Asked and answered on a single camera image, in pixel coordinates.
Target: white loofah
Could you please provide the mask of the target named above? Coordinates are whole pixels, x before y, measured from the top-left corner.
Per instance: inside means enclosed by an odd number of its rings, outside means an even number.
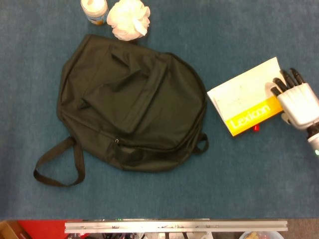
[[[119,40],[130,41],[146,35],[150,14],[150,8],[140,0],[120,0],[110,10],[106,22]]]

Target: plastic container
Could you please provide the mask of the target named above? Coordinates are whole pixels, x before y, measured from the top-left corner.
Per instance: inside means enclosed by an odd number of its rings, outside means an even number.
[[[256,239],[284,239],[278,232],[244,232],[239,239],[254,239],[255,237],[250,236],[252,233],[256,233],[256,236],[258,237]]]
[[[109,12],[106,0],[81,0],[81,6],[91,23],[95,25],[106,23]]]

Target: black fingertip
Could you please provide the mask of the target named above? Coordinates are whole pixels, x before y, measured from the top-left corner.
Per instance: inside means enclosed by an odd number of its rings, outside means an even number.
[[[299,72],[295,68],[290,68],[290,70],[299,85],[305,83],[303,77],[299,74]]]
[[[284,82],[282,82],[277,77],[273,79],[273,82],[276,83],[276,85],[282,90],[282,92],[285,92],[288,89]]]
[[[292,87],[295,87],[296,84],[295,82],[293,81],[293,79],[291,78],[291,76],[287,73],[287,71],[285,70],[280,70],[280,73],[283,75],[286,83],[287,83],[287,86],[289,86],[290,88]]]
[[[273,87],[270,90],[275,96],[278,96],[281,94],[281,92],[277,89],[277,87]]]

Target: backpack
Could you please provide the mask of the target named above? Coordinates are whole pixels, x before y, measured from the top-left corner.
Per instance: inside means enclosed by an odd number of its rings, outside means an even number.
[[[86,35],[63,67],[58,95],[57,115],[71,136],[39,159],[33,175],[48,185],[76,185],[85,177],[83,150],[122,170],[173,169],[208,149],[201,132],[206,106],[200,77],[177,56]],[[70,147],[75,182],[39,173]]]

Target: red object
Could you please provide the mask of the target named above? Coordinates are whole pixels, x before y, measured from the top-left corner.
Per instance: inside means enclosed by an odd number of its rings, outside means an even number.
[[[18,221],[32,239],[65,239],[64,223],[75,220]]]
[[[258,132],[258,131],[259,131],[259,124],[253,127],[253,132]]]

